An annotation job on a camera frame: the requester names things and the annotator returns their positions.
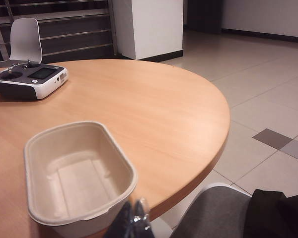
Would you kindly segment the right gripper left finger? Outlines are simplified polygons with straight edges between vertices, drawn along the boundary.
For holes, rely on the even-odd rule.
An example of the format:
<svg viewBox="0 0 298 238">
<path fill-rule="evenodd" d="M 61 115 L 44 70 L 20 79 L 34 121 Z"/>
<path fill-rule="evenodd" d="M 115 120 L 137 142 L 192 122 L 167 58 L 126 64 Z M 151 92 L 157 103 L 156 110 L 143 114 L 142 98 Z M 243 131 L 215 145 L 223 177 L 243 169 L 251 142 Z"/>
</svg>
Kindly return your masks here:
<svg viewBox="0 0 298 238">
<path fill-rule="evenodd" d="M 112 224 L 108 227 L 104 238 L 129 238 L 132 232 L 133 210 L 131 203 L 127 201 Z"/>
</svg>

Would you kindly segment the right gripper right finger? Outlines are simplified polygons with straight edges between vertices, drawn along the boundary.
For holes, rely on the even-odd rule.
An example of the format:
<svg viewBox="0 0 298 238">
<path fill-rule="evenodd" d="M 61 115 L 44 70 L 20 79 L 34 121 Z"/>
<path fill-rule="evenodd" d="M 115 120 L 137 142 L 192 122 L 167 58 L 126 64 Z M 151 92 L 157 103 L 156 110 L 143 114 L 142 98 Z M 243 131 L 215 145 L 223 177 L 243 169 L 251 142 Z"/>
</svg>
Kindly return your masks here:
<svg viewBox="0 0 298 238">
<path fill-rule="evenodd" d="M 152 227 L 149 220 L 149 205 L 145 198 L 140 198 L 134 205 L 134 237 L 153 238 Z"/>
</svg>

